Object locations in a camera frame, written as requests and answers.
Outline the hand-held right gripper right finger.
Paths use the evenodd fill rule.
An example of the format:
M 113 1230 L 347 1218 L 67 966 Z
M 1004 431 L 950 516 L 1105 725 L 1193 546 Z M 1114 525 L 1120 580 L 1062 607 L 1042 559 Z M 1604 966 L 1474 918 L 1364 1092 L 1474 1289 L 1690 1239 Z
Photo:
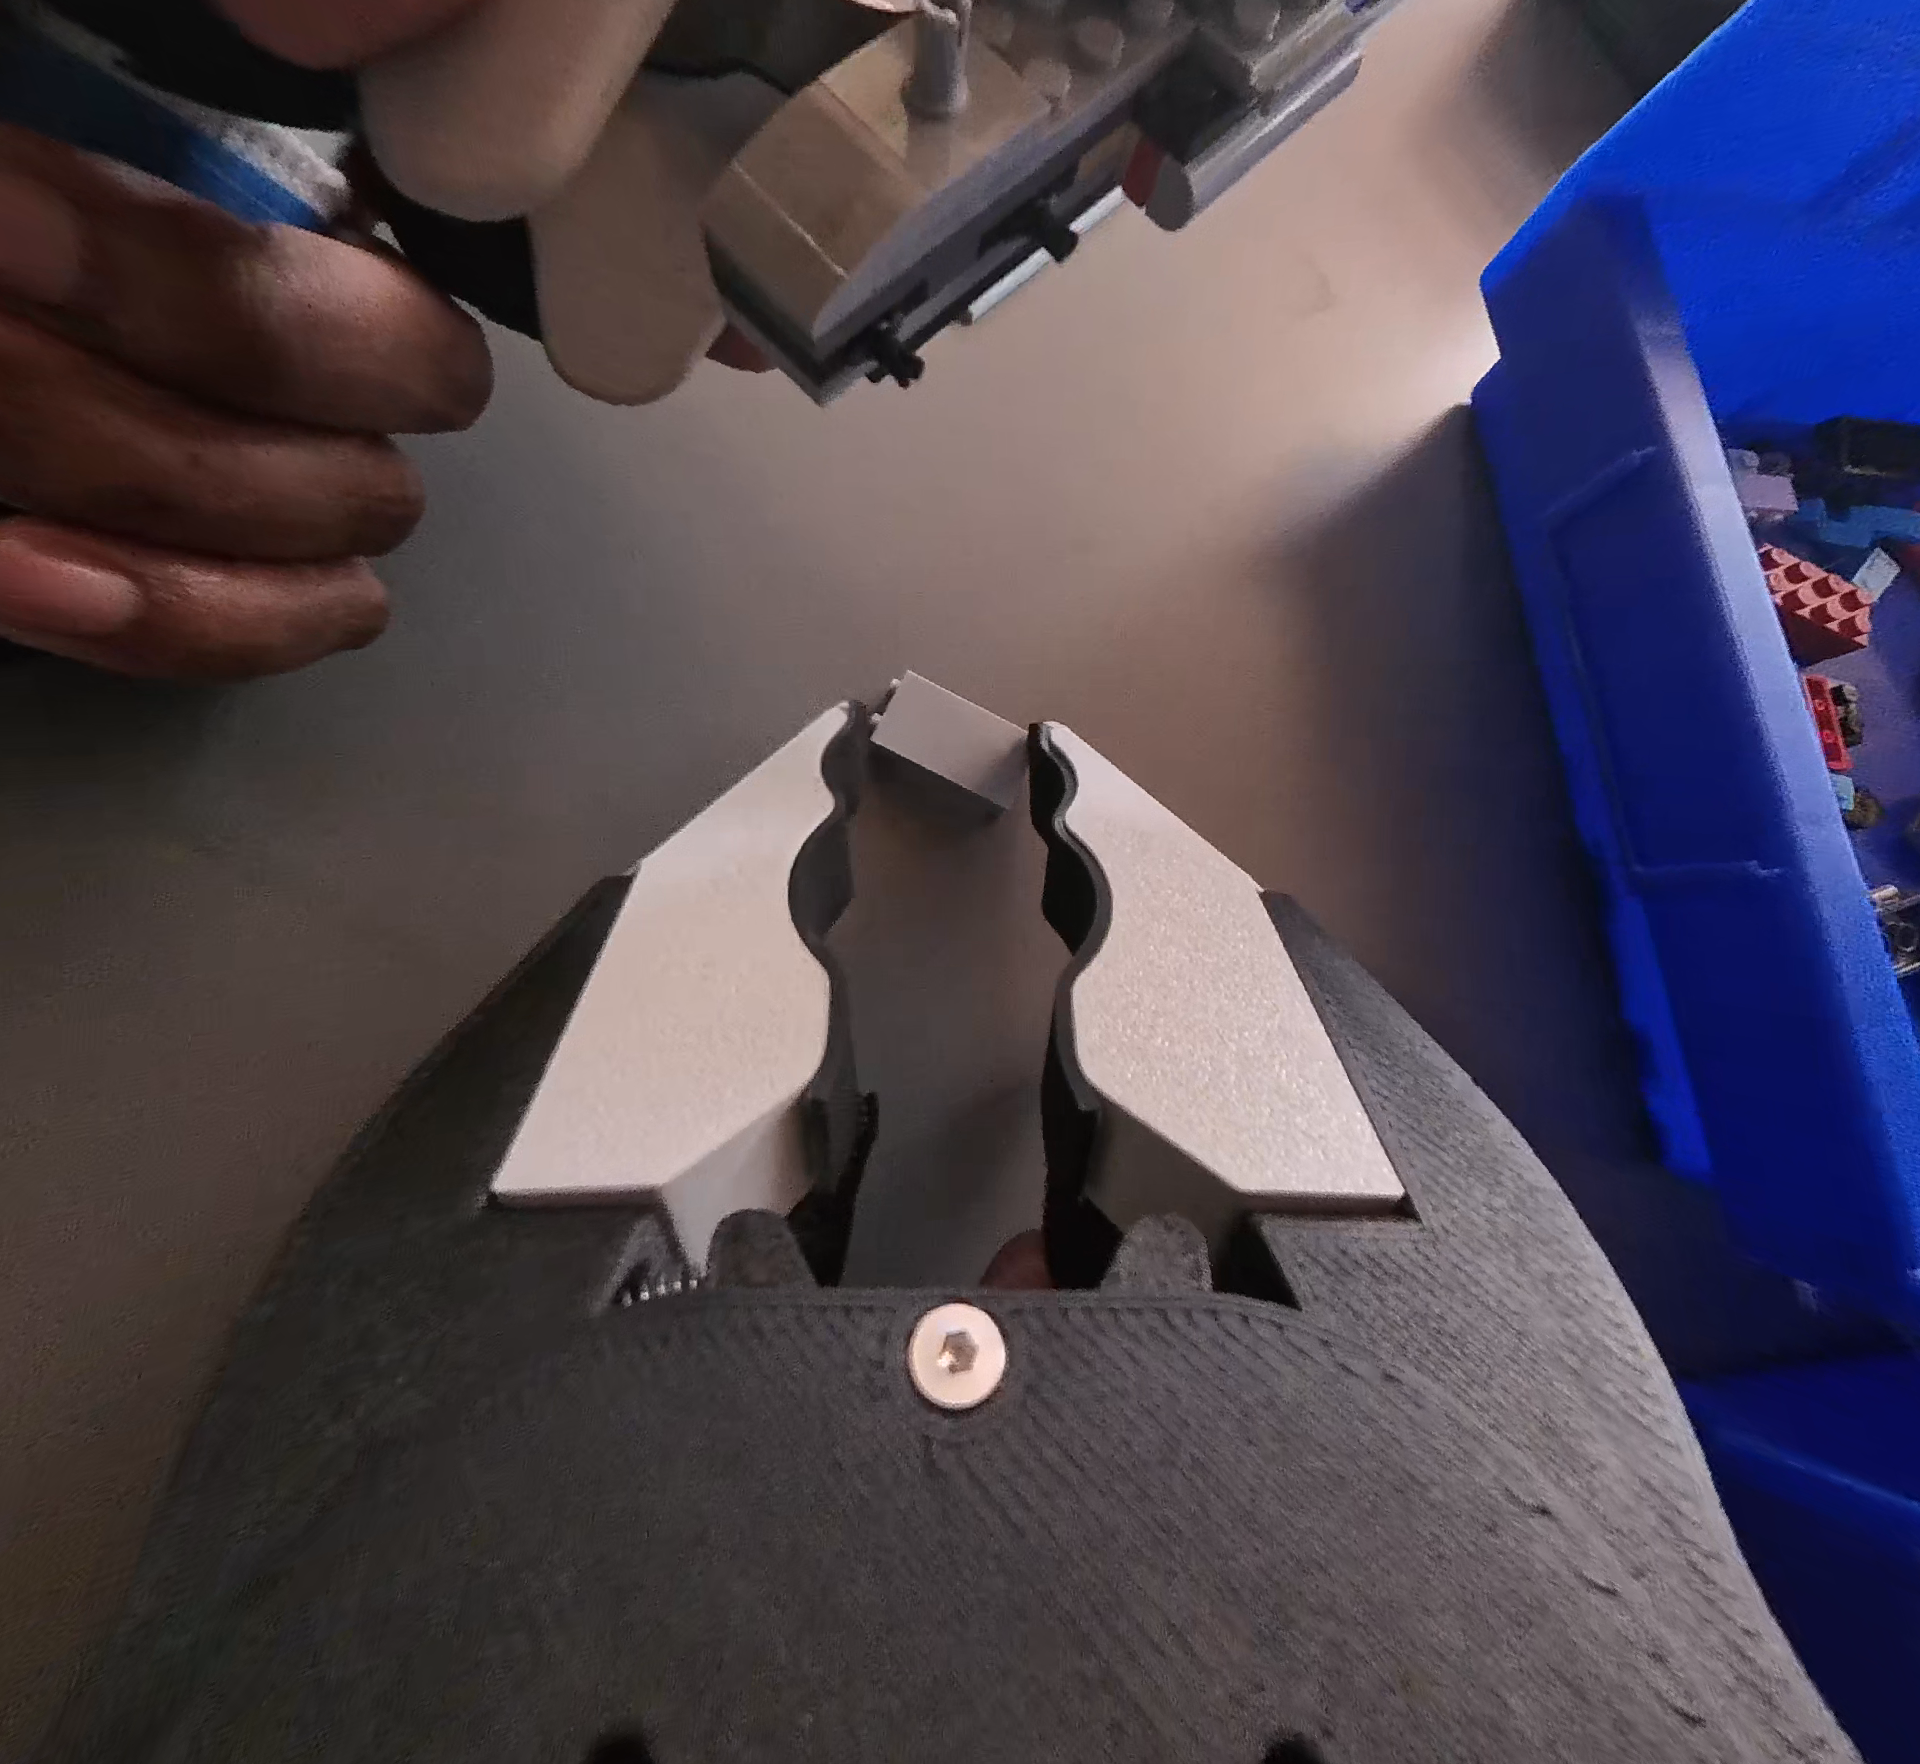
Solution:
M 1059 720 L 1025 734 L 1042 918 L 1066 946 L 1042 1057 L 1042 1246 L 1099 1281 L 1144 1218 L 1203 1277 L 1266 1214 L 1395 1218 L 1395 1170 L 1266 888 Z

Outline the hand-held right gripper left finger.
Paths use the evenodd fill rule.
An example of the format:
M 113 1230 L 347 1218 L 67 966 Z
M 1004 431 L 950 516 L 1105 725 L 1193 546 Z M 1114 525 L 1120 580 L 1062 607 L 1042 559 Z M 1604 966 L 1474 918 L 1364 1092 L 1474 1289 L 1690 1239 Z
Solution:
M 838 1184 L 858 1078 L 827 933 L 868 734 L 827 706 L 627 869 L 494 1204 L 641 1204 L 705 1267 L 734 1213 Z

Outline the grey black toy brick model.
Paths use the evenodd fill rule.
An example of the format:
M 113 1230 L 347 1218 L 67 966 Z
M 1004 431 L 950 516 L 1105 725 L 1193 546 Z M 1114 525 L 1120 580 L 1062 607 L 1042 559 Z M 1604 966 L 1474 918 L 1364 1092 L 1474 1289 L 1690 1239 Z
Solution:
M 808 81 L 701 212 L 729 317 L 811 401 L 924 349 L 1106 199 L 1182 230 L 1354 81 L 1405 0 L 961 0 Z

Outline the small grey toy brick panel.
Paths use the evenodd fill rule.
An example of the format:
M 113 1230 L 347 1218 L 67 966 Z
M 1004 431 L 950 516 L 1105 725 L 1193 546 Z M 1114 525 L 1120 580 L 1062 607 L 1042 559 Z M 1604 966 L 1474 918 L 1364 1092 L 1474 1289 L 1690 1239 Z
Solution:
M 872 713 L 876 767 L 953 822 L 1023 807 L 1025 734 L 942 684 L 901 670 Z

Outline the blue plastic bin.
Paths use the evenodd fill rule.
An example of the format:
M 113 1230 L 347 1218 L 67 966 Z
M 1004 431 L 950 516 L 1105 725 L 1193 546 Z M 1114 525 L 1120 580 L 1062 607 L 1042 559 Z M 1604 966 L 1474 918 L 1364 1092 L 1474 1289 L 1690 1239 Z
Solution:
M 1667 1170 L 1816 1313 L 1678 1365 L 1865 1760 L 1917 1760 L 1917 1010 L 1722 444 L 1917 421 L 1917 0 L 1748 0 L 1484 272 L 1474 389 Z

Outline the colourful toy brick pile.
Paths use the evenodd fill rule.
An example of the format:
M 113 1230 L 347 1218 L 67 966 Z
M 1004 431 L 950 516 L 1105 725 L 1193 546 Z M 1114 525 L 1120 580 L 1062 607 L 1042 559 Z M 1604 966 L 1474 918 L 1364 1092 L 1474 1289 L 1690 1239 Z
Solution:
M 1844 840 L 1917 1010 L 1917 421 L 1748 424 L 1722 451 Z

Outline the grey desk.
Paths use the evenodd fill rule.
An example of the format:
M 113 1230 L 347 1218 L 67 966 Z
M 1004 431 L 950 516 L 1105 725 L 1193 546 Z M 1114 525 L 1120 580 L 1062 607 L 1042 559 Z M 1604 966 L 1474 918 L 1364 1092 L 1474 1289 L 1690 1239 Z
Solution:
M 1214 212 L 1106 219 L 912 393 L 611 410 L 498 334 L 356 655 L 9 662 L 2 1760 L 361 1121 L 896 670 L 1066 720 L 1295 894 L 1562 1188 L 1650 1147 L 1467 414 L 1484 263 L 1624 102 L 1562 0 L 1410 0 Z

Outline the person's left hand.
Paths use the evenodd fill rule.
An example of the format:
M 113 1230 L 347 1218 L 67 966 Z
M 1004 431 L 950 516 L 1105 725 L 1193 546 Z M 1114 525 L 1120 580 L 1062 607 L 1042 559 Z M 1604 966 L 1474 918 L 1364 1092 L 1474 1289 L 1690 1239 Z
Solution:
M 351 70 L 472 0 L 212 0 Z M 244 224 L 2 125 L 2 639 L 139 679 L 261 679 L 385 624 L 421 516 L 396 447 L 481 418 L 468 312 L 379 247 Z

